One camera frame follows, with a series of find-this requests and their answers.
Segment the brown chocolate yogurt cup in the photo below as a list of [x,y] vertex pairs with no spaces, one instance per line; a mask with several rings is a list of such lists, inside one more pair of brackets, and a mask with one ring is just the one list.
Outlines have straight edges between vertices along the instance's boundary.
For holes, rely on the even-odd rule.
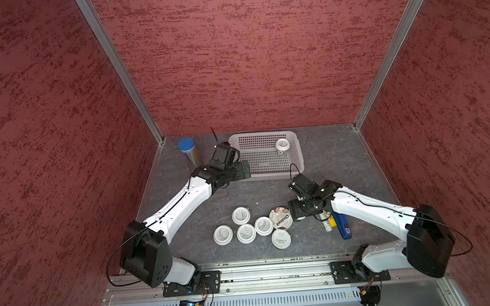
[[286,207],[276,207],[271,210],[269,219],[271,220],[273,227],[277,230],[288,230],[293,224],[291,212]]

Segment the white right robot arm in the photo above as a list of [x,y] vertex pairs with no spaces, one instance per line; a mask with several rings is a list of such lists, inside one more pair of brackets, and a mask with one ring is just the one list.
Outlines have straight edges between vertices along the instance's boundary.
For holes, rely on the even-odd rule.
[[355,282],[378,282],[383,273],[412,268],[432,278],[442,278],[456,238],[437,210],[398,206],[360,194],[337,182],[292,182],[296,199],[289,201],[293,219],[317,217],[322,211],[354,217],[396,237],[380,245],[364,244],[347,269]]

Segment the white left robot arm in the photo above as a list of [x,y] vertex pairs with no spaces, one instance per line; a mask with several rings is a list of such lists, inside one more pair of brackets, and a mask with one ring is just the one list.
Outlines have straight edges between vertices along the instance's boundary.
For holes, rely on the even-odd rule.
[[199,274],[193,262],[171,255],[170,244],[196,209],[217,190],[251,177],[250,164],[236,161],[223,170],[196,168],[184,187],[161,210],[144,221],[127,225],[120,246],[119,266],[152,288],[162,283],[188,286]]

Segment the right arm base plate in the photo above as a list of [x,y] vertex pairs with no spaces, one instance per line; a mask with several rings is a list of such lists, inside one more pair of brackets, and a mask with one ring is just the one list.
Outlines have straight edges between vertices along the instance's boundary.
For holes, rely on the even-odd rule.
[[391,280],[389,271],[373,272],[361,262],[340,261],[331,262],[330,272],[334,283],[338,284],[355,284],[370,283],[370,281],[380,282]]

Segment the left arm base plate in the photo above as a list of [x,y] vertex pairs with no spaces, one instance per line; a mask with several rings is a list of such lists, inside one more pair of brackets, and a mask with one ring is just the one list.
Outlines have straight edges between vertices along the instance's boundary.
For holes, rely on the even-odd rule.
[[165,284],[163,297],[183,297],[196,295],[209,295],[219,293],[221,290],[221,271],[202,271],[187,285],[176,283]]

